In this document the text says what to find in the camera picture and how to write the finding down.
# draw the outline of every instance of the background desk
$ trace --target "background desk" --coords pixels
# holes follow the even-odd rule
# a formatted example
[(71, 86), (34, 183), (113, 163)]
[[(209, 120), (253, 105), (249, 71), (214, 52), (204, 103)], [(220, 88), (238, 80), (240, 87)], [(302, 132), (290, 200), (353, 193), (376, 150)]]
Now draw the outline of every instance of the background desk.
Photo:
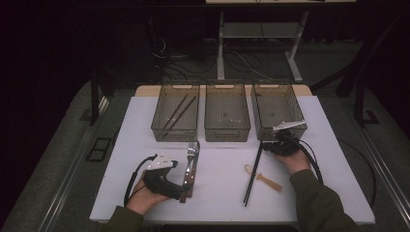
[[(105, 171), (102, 185), (90, 216), (91, 220), (108, 220), (116, 205), (122, 205), (124, 193), (135, 168), (146, 157), (166, 151), (179, 161), (167, 178), (181, 185), (187, 164), (188, 143), (156, 142), (150, 129), (158, 97), (141, 97), (146, 89), (141, 87), (132, 98), (114, 151)], [(308, 129), (303, 140), (313, 148), (324, 182), (334, 189), (343, 203), (345, 212), (358, 223), (374, 223), (374, 215), (341, 152), (335, 135), (316, 97), (298, 97), (307, 120)], [(259, 141), (255, 136), (250, 100), (251, 130), (244, 143), (209, 143), (203, 129), (205, 98), (200, 98), (198, 115), (198, 140), (201, 151), (193, 197), (187, 203), (176, 200), (161, 203), (146, 215), (146, 222), (153, 223), (296, 223), (295, 196), (283, 164), (272, 154), (263, 152), (258, 171), (283, 185), (276, 192), (255, 181), (247, 207), (243, 204), (249, 174), (245, 164), (253, 164)]]

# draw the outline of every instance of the hand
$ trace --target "hand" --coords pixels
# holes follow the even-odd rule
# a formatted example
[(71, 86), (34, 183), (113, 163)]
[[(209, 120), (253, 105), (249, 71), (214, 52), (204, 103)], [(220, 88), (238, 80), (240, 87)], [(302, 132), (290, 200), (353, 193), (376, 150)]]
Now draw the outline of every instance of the hand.
[(145, 171), (142, 173), (141, 178), (133, 188), (132, 192), (135, 192), (135, 194), (131, 197), (126, 206), (127, 209), (143, 216), (147, 214), (148, 211), (150, 211), (158, 203), (169, 199), (169, 197), (167, 196), (153, 193), (149, 189), (147, 189), (143, 181), (144, 174)]
[(291, 175), (301, 170), (310, 169), (310, 162), (304, 152), (302, 152), (302, 150), (300, 149), (289, 157), (283, 157), (279, 155), (275, 156), (279, 161), (284, 163), (287, 171)]

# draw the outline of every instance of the person's left hand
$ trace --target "person's left hand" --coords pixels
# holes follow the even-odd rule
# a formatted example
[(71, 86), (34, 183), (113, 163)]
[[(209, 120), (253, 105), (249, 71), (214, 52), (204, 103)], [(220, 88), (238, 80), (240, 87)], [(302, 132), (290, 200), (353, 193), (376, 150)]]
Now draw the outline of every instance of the person's left hand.
[(138, 214), (145, 215), (158, 203), (169, 199), (169, 197), (153, 193), (145, 187), (143, 181), (145, 171), (142, 173), (141, 178), (139, 178), (138, 183), (133, 188), (135, 194), (131, 197), (126, 205), (126, 208), (132, 210)]

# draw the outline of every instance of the fork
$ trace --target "fork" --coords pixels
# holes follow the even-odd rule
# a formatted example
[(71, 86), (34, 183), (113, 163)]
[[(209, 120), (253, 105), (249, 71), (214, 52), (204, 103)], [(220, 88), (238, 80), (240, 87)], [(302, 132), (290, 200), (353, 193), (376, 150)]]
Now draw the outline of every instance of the fork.
[[(185, 171), (184, 185), (186, 185), (188, 183), (188, 180), (190, 179), (190, 164), (195, 158), (194, 147), (195, 147), (195, 143), (190, 142), (190, 145), (188, 147), (188, 154), (187, 154), (188, 165), (187, 165), (187, 170)], [(180, 202), (185, 203), (186, 198), (187, 198), (187, 193), (183, 192), (180, 198)]]

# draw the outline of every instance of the person's arm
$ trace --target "person's arm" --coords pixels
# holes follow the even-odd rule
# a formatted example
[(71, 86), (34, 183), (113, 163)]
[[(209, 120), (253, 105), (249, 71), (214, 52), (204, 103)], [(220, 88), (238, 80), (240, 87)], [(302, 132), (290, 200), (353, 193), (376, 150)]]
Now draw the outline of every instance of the person's arm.
[(320, 184), (305, 154), (299, 150), (290, 157), (277, 156), (291, 174), (296, 194), (296, 212), (302, 232), (362, 231), (343, 211), (340, 198), (332, 189)]
[(158, 203), (169, 197), (152, 193), (145, 187), (143, 174), (133, 188), (133, 194), (126, 207), (117, 206), (108, 223), (102, 226), (102, 232), (135, 232), (147, 214)]

